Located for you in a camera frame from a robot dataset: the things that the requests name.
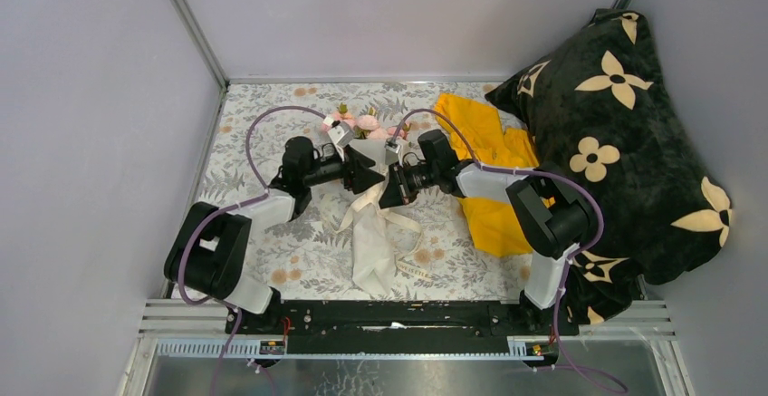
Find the pink fake flower stem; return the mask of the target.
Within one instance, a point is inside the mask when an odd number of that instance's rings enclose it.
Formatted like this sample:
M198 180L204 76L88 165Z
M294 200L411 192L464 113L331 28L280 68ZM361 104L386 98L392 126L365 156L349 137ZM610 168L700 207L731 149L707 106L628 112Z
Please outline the pink fake flower stem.
M380 124L377 112L373 108L355 119L355 134L358 139L385 140L389 132Z
M356 118L352 115L349 107L346 103L342 102L336 111L331 113L332 121L340 121L347 123L351 128L356 126Z
M391 138L396 138L399 140L407 140L410 129L411 129L411 123L407 121L401 127L392 126L387 128L387 132Z

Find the cream printed ribbon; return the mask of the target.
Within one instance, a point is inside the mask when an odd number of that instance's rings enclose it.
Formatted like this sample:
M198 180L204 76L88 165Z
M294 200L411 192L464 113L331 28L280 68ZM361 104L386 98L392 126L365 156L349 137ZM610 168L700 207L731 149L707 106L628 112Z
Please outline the cream printed ribbon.
M351 216L348 214L348 210L354 200L347 201L342 212L337 210L343 202L339 198L326 194L321 197L320 202L323 226L335 235L340 234L348 238L350 240L350 249L352 227L350 225ZM387 237L395 253L395 263L398 271L406 266L402 259L414 254L418 250L424 237L424 229L415 219L404 216L392 209L381 208L381 213L387 220Z

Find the white wrapping paper sheet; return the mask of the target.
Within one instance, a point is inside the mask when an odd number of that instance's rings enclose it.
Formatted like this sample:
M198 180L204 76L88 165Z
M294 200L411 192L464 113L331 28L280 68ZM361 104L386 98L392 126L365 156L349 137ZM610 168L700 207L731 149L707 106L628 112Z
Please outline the white wrapping paper sheet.
M374 160L371 169L384 177L382 182L362 192L348 210L352 227L352 281L372 296L389 295L397 272L395 253L387 237L387 220L379 207L388 175L384 144L384 140L351 143L355 150Z

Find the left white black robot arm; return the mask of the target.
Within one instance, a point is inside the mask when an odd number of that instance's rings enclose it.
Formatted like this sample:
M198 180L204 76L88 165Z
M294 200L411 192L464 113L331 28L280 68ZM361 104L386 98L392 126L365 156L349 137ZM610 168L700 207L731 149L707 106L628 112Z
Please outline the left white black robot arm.
M274 289L245 271L253 234L298 218L312 200L312 187L334 180L355 195L384 181L384 140L352 140L339 149L320 149L306 137L285 144L282 165L262 196L218 208L197 202L189 211L165 261L168 281L246 311L258 333L270 333L281 321L271 303Z

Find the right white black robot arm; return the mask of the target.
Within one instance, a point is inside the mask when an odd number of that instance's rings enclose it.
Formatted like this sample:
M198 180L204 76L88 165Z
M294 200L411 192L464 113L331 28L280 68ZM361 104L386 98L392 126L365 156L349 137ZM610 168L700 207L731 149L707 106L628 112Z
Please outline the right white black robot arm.
M537 169L509 169L461 160L440 130L422 134L418 145L423 158L407 164L401 147L386 141L389 181L379 206L405 206L421 190L432 187L456 198L509 205L533 249L531 274L523 290L528 304L521 307L519 320L528 333L544 333L555 322L552 306L564 296L571 260L598 242L604 231L595 198L574 181L550 172L545 164Z

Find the floral tablecloth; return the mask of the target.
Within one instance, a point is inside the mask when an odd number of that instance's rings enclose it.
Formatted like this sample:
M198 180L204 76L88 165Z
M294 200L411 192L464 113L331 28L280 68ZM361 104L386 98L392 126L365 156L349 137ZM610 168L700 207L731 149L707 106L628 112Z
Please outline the floral tablecloth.
M227 206L259 195L277 172L284 143L305 136L326 141L322 116L344 102L353 116L377 112L389 128L402 117L408 136L437 126L432 108L442 93L483 101L490 82L371 82L233 84L229 87L199 191L201 200ZM286 299L365 300L352 281L350 240L323 226L321 197L354 199L341 184L315 188L301 217L252 236L249 275L277 288ZM456 198L436 189L402 209L424 229L418 250L405 258L387 300L514 300L530 273L528 255L496 257L477 250Z

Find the black floral pillow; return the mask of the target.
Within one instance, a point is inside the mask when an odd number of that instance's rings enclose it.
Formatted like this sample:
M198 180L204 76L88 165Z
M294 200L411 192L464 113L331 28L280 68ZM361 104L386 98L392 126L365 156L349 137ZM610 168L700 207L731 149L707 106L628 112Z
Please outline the black floral pillow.
M562 307L575 324L626 310L638 277L663 285L713 259L728 238L730 198L676 116L646 17L597 10L556 50L486 94L596 199L600 241L576 255Z

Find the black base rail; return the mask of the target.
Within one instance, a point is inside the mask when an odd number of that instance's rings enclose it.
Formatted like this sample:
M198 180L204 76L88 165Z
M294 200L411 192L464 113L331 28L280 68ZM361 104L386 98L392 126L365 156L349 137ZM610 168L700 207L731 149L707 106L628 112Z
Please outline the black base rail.
M279 300L263 314L228 310L225 331L274 335L289 354L504 354L508 338L579 334L567 314L500 301Z

